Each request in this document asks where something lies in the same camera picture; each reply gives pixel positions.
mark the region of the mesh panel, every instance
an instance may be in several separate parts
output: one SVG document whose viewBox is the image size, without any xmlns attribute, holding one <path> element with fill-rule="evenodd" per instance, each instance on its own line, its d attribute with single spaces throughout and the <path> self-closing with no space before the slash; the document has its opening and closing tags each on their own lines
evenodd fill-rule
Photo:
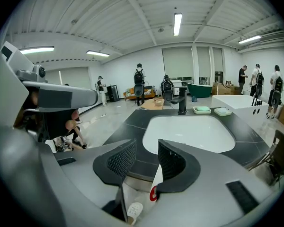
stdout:
<svg viewBox="0 0 284 227">
<path fill-rule="evenodd" d="M 136 142 L 107 160 L 107 167 L 124 180 L 136 160 Z"/>
<path fill-rule="evenodd" d="M 159 142 L 158 158 L 162 167 L 163 181 L 171 179 L 181 173 L 186 165 L 183 157 Z"/>
</svg>

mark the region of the white basin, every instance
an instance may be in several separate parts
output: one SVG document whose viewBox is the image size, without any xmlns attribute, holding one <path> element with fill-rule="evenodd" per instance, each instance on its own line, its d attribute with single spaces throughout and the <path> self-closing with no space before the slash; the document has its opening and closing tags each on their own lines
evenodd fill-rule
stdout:
<svg viewBox="0 0 284 227">
<path fill-rule="evenodd" d="M 184 143 L 216 153 L 235 147 L 235 140 L 225 126 L 209 115 L 155 117 L 151 119 L 143 137 L 145 149 L 158 154 L 158 139 Z"/>
</svg>

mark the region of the black faucet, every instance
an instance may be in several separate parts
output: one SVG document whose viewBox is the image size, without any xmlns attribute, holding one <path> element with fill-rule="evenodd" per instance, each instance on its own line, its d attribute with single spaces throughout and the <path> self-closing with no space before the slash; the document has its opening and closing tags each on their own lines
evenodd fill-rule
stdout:
<svg viewBox="0 0 284 227">
<path fill-rule="evenodd" d="M 187 87 L 179 87 L 179 96 L 171 100 L 172 104 L 179 104 L 179 115 L 186 114 L 186 89 Z"/>
</svg>

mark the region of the white soap dish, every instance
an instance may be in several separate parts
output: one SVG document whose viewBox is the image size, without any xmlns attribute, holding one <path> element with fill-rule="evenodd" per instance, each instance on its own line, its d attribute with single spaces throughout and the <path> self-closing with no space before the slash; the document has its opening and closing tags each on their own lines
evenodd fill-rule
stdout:
<svg viewBox="0 0 284 227">
<path fill-rule="evenodd" d="M 222 107 L 222 108 L 215 108 L 214 112 L 219 116 L 228 116 L 231 115 L 231 111 L 228 108 Z"/>
<path fill-rule="evenodd" d="M 193 111 L 195 114 L 210 114 L 212 110 L 206 106 L 195 106 L 193 107 Z"/>
</svg>

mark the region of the chair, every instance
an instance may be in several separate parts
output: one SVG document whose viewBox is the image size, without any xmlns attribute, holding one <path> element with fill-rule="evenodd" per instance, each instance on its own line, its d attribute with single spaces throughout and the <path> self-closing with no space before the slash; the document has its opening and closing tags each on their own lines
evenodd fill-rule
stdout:
<svg viewBox="0 0 284 227">
<path fill-rule="evenodd" d="M 279 130 L 275 131 L 275 137 L 270 151 L 262 158 L 262 160 L 260 160 L 259 163 L 250 168 L 250 170 L 263 163 L 269 164 L 271 173 L 273 175 L 273 180 L 271 181 L 270 185 L 273 185 L 275 182 L 279 181 L 280 177 L 284 175 L 284 134 Z"/>
</svg>

